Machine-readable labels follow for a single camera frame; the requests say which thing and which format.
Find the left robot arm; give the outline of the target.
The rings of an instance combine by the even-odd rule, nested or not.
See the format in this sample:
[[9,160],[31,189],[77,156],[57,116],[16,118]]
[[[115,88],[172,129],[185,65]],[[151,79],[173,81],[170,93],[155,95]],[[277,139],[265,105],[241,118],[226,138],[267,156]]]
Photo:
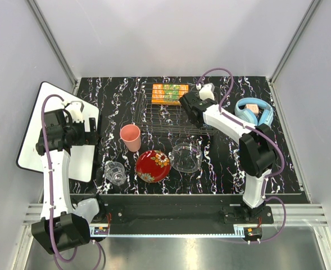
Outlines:
[[102,222],[107,209],[95,198],[73,207],[69,190],[71,148],[96,143],[96,121],[76,122],[65,109],[45,112],[36,144],[44,174],[44,202],[40,221],[32,224],[31,233],[48,254],[85,245],[90,241],[91,222]]

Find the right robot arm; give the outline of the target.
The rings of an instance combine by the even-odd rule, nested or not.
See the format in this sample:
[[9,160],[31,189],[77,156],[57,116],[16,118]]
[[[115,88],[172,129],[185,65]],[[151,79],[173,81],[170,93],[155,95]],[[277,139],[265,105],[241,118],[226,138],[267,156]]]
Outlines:
[[213,127],[238,144],[239,162],[246,173],[246,185],[241,205],[235,209],[234,216],[247,223],[255,222],[265,207],[266,176],[278,159],[275,147],[265,138],[270,135],[271,129],[265,124],[250,125],[219,108],[216,101],[210,98],[201,100],[195,93],[182,95],[179,102],[193,125],[198,128],[204,125]]

